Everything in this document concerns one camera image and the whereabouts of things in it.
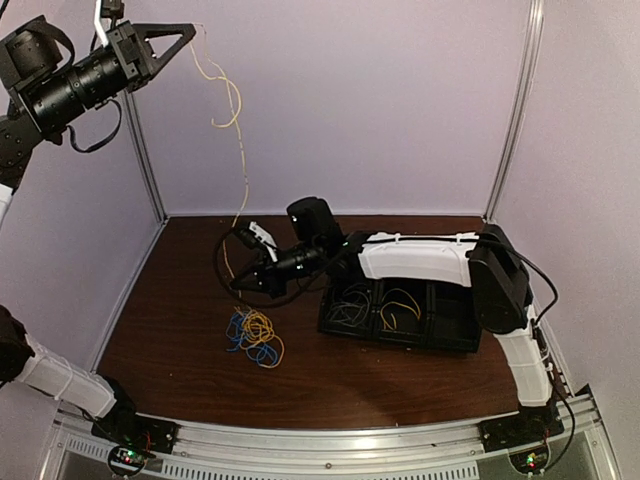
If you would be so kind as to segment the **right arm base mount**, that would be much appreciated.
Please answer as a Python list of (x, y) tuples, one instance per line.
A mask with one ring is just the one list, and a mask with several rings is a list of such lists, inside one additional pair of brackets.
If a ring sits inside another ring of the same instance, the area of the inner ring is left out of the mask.
[(540, 443), (550, 436), (562, 434), (564, 424), (555, 405), (543, 407), (520, 406), (517, 413), (478, 425), (485, 452)]

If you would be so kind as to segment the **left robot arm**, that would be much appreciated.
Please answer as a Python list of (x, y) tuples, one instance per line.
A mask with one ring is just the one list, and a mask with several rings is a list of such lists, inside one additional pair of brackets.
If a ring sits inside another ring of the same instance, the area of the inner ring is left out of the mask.
[[(1, 117), (1, 211), (8, 212), (33, 150), (61, 144), (72, 122), (122, 91), (146, 86), (196, 35), (190, 23), (132, 24), (105, 30), (100, 46), (76, 60), (73, 43), (40, 15), (1, 41), (1, 83), (9, 107)], [(1, 382), (20, 382), (76, 406), (123, 444), (137, 442), (144, 424), (113, 380), (84, 370), (29, 335), (7, 308), (1, 310)]]

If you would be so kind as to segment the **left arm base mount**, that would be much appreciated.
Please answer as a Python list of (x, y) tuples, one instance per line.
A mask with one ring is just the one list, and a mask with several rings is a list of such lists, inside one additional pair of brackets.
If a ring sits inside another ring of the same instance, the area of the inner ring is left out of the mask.
[(175, 445), (177, 423), (131, 412), (110, 414), (105, 418), (86, 415), (92, 423), (91, 433), (112, 443), (129, 447), (137, 453), (170, 454)]

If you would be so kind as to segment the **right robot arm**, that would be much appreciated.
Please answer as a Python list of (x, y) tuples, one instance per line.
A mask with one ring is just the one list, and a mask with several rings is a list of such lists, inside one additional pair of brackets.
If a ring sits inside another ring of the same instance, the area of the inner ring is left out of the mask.
[(530, 442), (563, 426), (554, 402), (548, 348), (539, 332), (543, 315), (533, 307), (529, 273), (537, 267), (517, 252), (503, 230), (487, 224), (479, 232), (455, 235), (403, 235), (354, 231), (344, 234), (328, 203), (307, 197), (287, 209), (298, 244), (277, 247), (255, 222), (227, 231), (256, 251), (231, 281), (221, 283), (234, 299), (250, 291), (270, 297), (266, 308), (284, 307), (321, 276), (332, 292), (364, 285), (380, 291), (389, 282), (420, 282), (428, 323), (469, 322), (474, 333), (487, 331), (498, 340), (513, 375), (518, 412), (487, 428), (512, 428)]

